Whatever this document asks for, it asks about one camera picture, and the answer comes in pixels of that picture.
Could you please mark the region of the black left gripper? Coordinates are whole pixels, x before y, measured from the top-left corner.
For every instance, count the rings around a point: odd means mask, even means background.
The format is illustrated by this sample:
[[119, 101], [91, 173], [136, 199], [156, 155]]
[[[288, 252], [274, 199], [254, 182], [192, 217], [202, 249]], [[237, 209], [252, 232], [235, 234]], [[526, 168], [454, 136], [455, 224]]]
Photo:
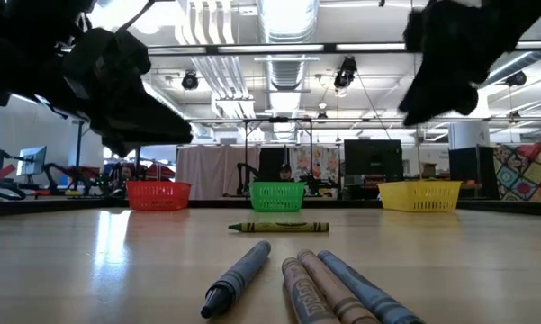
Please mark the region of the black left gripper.
[[62, 76], [80, 101], [77, 114], [109, 124], [121, 136], [102, 136], [102, 144], [119, 157], [138, 147], [188, 144], [189, 122], [152, 97], [142, 75], [120, 67], [117, 56], [115, 32], [94, 28], [64, 57]]

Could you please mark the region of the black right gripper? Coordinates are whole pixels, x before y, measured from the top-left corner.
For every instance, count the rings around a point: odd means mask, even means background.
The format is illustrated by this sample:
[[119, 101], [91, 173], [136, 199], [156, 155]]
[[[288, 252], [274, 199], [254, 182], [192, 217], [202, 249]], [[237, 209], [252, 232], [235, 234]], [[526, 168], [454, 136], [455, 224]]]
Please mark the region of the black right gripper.
[[509, 0], [486, 1], [480, 7], [456, 0], [430, 0], [416, 12], [423, 54], [420, 69], [398, 110], [404, 126], [415, 126], [452, 111], [470, 115], [477, 90], [491, 65], [518, 43]]

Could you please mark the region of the green crayon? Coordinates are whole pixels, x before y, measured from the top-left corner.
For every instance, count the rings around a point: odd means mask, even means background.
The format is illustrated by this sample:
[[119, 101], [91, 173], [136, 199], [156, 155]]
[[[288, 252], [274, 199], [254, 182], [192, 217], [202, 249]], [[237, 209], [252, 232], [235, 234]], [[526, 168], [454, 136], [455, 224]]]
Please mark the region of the green crayon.
[[238, 232], [329, 232], [328, 222], [243, 222], [228, 226]]

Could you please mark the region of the dark blue crayon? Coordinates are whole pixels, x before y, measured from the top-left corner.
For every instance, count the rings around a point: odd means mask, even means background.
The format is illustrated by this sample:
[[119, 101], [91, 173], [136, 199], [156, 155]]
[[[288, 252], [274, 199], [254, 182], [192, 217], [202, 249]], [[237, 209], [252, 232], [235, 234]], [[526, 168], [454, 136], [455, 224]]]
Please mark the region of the dark blue crayon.
[[270, 243], [261, 240], [230, 267], [207, 290], [201, 316], [210, 319], [226, 312], [251, 283], [270, 252]]

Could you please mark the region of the light blue crayon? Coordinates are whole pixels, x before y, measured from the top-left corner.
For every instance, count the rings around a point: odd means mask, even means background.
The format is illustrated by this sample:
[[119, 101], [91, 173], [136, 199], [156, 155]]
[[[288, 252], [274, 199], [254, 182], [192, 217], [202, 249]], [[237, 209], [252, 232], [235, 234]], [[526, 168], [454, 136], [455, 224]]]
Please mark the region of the light blue crayon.
[[382, 324], [427, 324], [332, 252], [322, 250], [318, 258]]

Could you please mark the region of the tan crayon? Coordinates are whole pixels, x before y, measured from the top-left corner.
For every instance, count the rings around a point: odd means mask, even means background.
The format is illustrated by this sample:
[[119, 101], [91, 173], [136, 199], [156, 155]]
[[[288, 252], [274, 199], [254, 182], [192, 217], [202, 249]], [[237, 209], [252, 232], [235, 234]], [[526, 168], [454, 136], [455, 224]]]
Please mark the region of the tan crayon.
[[309, 249], [297, 255], [341, 324], [381, 324], [341, 280]]

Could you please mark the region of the brown crayon grey wrapper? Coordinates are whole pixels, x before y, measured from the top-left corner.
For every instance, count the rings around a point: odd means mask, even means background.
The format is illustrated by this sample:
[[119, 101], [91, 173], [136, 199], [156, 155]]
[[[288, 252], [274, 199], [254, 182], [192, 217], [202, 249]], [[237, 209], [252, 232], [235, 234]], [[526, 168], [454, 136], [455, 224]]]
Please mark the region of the brown crayon grey wrapper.
[[282, 272], [299, 324], [341, 324], [297, 258], [286, 258]]

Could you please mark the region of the monitor on swivel arm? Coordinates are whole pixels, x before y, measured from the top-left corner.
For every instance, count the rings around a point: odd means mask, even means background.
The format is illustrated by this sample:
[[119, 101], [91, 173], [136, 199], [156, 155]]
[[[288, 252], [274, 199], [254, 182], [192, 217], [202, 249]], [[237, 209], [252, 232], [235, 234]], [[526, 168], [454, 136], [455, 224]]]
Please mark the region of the monitor on swivel arm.
[[47, 147], [24, 148], [20, 151], [17, 175], [34, 176], [42, 172], [45, 165]]

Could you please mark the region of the red plastic basket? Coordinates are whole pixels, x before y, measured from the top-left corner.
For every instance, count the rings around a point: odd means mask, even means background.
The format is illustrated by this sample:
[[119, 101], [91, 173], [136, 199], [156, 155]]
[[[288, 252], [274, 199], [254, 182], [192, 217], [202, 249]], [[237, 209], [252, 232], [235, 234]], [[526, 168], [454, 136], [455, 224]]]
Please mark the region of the red plastic basket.
[[183, 182], [129, 181], [129, 206], [138, 212], [175, 212], [188, 206], [191, 185]]

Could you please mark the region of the black ceiling speaker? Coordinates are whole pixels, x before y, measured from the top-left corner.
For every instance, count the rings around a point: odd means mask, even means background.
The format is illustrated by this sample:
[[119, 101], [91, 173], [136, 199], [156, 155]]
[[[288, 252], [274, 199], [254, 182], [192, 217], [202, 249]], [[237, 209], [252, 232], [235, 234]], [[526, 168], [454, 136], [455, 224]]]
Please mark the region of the black ceiling speaker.
[[527, 76], [523, 71], [519, 71], [504, 80], [504, 84], [508, 87], [522, 86], [527, 82]]
[[195, 71], [186, 71], [181, 86], [184, 90], [193, 91], [198, 88], [199, 80]]

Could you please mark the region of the black cabinet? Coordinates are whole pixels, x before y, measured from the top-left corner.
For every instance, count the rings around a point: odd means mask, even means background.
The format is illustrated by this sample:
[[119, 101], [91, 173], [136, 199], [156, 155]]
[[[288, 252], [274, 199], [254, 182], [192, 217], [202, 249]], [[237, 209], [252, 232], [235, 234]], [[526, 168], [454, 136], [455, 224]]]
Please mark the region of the black cabinet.
[[499, 189], [494, 167], [494, 150], [490, 147], [476, 146], [449, 150], [449, 172], [454, 181], [474, 180], [482, 188], [478, 197], [498, 200]]

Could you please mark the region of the white curtain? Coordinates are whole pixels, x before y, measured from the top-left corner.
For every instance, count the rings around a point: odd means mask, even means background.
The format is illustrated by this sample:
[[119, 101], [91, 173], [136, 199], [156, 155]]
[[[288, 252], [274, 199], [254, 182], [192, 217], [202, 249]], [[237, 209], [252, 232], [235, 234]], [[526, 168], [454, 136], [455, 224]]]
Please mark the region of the white curtain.
[[258, 168], [260, 147], [193, 146], [177, 150], [176, 181], [191, 185], [191, 200], [218, 200], [235, 194], [239, 186], [238, 163]]

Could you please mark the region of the black monitor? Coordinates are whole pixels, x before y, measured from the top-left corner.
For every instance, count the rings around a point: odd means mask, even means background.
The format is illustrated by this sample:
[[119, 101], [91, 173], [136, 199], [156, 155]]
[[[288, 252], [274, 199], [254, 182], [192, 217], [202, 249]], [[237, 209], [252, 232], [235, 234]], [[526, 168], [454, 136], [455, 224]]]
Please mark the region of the black monitor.
[[346, 139], [344, 158], [347, 176], [383, 176], [401, 181], [404, 175], [399, 140]]

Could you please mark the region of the yellow plastic basket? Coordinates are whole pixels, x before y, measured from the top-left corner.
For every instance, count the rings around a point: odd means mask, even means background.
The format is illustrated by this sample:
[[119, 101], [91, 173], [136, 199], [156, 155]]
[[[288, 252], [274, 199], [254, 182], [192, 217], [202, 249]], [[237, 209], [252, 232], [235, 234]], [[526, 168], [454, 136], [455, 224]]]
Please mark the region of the yellow plastic basket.
[[406, 181], [377, 185], [384, 209], [400, 212], [452, 212], [460, 181]]

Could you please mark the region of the colourful patchwork quilt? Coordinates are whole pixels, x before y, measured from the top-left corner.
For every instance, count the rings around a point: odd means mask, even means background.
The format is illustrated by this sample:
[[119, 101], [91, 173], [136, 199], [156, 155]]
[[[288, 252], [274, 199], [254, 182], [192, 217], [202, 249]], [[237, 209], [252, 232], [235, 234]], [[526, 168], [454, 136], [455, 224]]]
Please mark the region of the colourful patchwork quilt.
[[541, 203], [541, 143], [493, 149], [502, 201]]

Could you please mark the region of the black partition panel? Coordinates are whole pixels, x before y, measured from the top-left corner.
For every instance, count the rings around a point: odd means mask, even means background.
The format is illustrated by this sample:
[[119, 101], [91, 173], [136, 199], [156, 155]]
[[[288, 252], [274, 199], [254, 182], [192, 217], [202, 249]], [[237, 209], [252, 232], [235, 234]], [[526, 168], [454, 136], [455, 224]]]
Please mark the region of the black partition panel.
[[287, 148], [262, 148], [259, 154], [259, 169], [262, 181], [277, 182], [282, 165], [289, 164]]

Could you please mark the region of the black overhead beam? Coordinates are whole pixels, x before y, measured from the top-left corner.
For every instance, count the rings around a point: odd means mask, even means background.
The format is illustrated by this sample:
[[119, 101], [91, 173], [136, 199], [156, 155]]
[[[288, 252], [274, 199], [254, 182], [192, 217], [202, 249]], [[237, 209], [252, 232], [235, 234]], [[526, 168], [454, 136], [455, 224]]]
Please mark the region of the black overhead beam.
[[210, 44], [149, 46], [151, 57], [405, 53], [401, 42]]

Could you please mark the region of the floral cloth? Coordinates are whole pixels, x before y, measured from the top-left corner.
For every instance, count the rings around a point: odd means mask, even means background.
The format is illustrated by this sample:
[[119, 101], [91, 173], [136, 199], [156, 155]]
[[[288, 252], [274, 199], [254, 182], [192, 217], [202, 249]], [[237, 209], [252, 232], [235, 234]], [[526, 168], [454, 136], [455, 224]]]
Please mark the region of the floral cloth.
[[293, 179], [305, 183], [306, 195], [338, 198], [339, 147], [295, 146], [289, 148], [288, 162]]

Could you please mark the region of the green plastic basket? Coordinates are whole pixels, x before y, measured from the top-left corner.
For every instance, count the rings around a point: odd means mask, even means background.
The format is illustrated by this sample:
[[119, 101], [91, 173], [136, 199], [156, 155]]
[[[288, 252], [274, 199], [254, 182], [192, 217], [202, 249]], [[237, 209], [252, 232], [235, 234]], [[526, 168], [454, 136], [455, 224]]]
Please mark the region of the green plastic basket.
[[256, 212], [297, 212], [304, 195], [304, 183], [254, 182], [250, 186], [250, 201]]

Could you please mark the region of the black background rig frame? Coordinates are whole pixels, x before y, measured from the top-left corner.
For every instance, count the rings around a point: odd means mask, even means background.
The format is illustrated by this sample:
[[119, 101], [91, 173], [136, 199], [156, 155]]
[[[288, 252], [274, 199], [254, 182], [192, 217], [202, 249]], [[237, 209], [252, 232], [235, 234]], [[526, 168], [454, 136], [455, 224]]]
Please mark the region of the black background rig frame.
[[102, 144], [100, 135], [95, 134], [84, 121], [72, 121], [76, 128], [75, 147], [70, 150], [69, 162], [78, 172], [84, 184], [84, 195], [123, 197], [126, 182], [119, 179], [122, 165], [132, 169], [133, 180], [145, 180], [147, 168], [138, 160], [139, 151], [133, 150], [126, 157], [119, 157]]
[[257, 128], [262, 122], [268, 123], [289, 123], [294, 122], [296, 125], [302, 127], [302, 123], [306, 122], [309, 124], [309, 129], [307, 133], [312, 137], [313, 135], [313, 120], [312, 118], [302, 117], [302, 118], [289, 118], [284, 116], [277, 117], [267, 117], [267, 118], [245, 118], [241, 120], [244, 124], [244, 161], [242, 163], [248, 164], [248, 136], [252, 130], [248, 127], [250, 123], [254, 123], [254, 128]]

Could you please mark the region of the black aluminium table frame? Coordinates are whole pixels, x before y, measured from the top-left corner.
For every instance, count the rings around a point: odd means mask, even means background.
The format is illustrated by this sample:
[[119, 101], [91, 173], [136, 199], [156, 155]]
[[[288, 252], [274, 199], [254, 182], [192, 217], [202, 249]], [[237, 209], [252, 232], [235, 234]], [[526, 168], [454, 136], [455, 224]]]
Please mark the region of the black aluminium table frame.
[[[26, 201], [0, 201], [0, 216], [41, 212], [66, 212], [88, 209], [127, 208], [129, 203], [125, 200], [104, 199], [68, 199], [68, 200], [26, 200]], [[188, 203], [189, 208], [222, 208], [222, 209], [249, 209], [251, 203], [244, 199], [238, 200], [212, 200], [193, 201]], [[382, 209], [378, 201], [333, 201], [333, 200], [307, 200], [302, 203], [303, 209]], [[489, 200], [459, 200], [459, 210], [479, 212], [505, 212], [541, 216], [541, 202], [505, 202]]]

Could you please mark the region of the silver ceiling duct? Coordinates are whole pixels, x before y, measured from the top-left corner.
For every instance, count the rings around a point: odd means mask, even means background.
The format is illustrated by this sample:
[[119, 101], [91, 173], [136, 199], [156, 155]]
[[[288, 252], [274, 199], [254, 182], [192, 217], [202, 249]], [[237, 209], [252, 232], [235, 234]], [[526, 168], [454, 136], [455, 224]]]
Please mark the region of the silver ceiling duct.
[[[263, 43], [310, 43], [317, 28], [320, 0], [257, 0]], [[276, 90], [294, 90], [302, 83], [301, 61], [272, 61], [266, 65]]]

